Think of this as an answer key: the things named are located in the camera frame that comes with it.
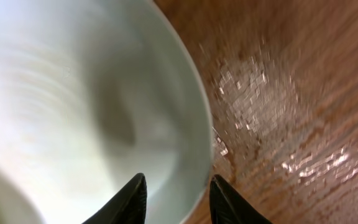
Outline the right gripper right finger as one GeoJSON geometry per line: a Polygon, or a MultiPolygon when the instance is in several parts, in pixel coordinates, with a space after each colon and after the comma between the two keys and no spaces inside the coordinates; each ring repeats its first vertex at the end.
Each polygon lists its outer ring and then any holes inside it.
{"type": "Polygon", "coordinates": [[[272,224],[219,174],[210,182],[209,209],[212,224],[272,224]]]}

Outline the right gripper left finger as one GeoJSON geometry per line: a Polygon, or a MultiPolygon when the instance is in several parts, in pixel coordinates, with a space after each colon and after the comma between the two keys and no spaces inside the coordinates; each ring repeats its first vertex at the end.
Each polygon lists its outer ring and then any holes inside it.
{"type": "Polygon", "coordinates": [[[83,224],[144,224],[146,209],[147,183],[138,173],[83,224]]]}

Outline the light blue plate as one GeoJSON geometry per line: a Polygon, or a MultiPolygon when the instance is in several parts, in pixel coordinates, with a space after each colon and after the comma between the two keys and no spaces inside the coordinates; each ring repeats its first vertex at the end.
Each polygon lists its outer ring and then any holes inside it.
{"type": "Polygon", "coordinates": [[[152,1],[0,0],[0,223],[83,223],[136,174],[184,223],[213,159],[200,75],[152,1]]]}

